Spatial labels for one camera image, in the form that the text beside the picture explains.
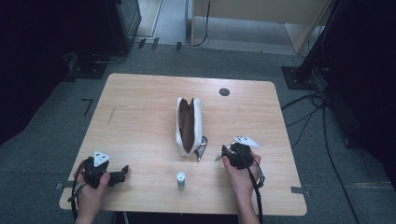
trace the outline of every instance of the white tile floor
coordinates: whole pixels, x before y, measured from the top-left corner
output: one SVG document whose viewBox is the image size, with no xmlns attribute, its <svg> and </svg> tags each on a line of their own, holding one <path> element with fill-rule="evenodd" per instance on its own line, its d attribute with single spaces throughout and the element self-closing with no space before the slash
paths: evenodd
<svg viewBox="0 0 396 224">
<path fill-rule="evenodd" d="M 152 12 L 148 12 L 150 10 L 147 7 L 149 1 L 158 2 L 158 0 L 139 0 L 139 4 L 142 5 L 143 19 L 147 15 L 153 15 Z M 195 24 L 194 44 L 199 44 L 205 36 L 205 18 L 196 17 Z M 191 43 L 190 25 L 191 0 L 163 0 L 158 24 L 151 39 L 159 37 L 159 44 L 176 45 L 177 42 L 182 42 L 183 45 L 189 45 Z M 312 48 L 318 38 L 318 31 L 319 28 L 311 36 L 310 46 L 306 44 L 300 55 L 306 55 L 308 48 Z M 200 47 L 296 55 L 285 25 L 276 22 L 240 21 L 209 17 L 207 40 Z"/>
</svg>

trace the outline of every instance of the person's left hand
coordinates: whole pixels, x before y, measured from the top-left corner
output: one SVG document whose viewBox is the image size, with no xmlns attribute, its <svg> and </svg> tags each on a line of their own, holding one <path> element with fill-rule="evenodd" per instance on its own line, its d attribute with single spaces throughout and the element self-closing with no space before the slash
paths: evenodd
<svg viewBox="0 0 396 224">
<path fill-rule="evenodd" d="M 78 183 L 84 181 L 83 172 L 78 174 Z M 100 178 L 100 183 L 97 189 L 90 185 L 85 185 L 79 191 L 77 196 L 78 217 L 76 223 L 93 223 L 96 215 L 100 212 L 103 205 L 105 190 L 108 181 L 110 180 L 110 173 L 106 172 Z"/>
</svg>

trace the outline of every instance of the floor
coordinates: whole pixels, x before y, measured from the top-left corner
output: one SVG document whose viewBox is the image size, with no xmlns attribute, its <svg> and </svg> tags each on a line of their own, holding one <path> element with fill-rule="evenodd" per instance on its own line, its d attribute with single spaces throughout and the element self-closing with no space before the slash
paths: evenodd
<svg viewBox="0 0 396 224">
<path fill-rule="evenodd" d="M 159 38 L 159 44 L 181 42 L 185 46 L 191 45 L 191 0 L 140 0 L 139 6 L 142 22 L 135 39 L 146 38 L 149 43 Z M 195 18 L 194 44 L 204 39 L 205 20 Z M 321 31 L 321 27 L 315 30 L 299 55 L 305 56 L 309 52 Z M 283 23 L 210 17 L 207 39 L 200 48 L 297 55 Z"/>
</svg>

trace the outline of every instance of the small bottle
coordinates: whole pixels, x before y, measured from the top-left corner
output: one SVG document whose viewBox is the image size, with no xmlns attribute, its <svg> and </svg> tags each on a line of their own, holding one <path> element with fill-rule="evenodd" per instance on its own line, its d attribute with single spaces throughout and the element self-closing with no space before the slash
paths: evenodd
<svg viewBox="0 0 396 224">
<path fill-rule="evenodd" d="M 186 175 L 183 172 L 179 172 L 176 175 L 177 185 L 180 189 L 184 189 L 186 187 Z"/>
</svg>

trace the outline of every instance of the open bag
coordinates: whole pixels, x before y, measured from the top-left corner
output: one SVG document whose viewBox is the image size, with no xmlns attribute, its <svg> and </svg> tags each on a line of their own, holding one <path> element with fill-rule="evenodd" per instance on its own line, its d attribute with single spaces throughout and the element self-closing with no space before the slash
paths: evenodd
<svg viewBox="0 0 396 224">
<path fill-rule="evenodd" d="M 176 142 L 180 155 L 190 156 L 202 143 L 201 101 L 192 98 L 189 104 L 177 98 Z"/>
</svg>

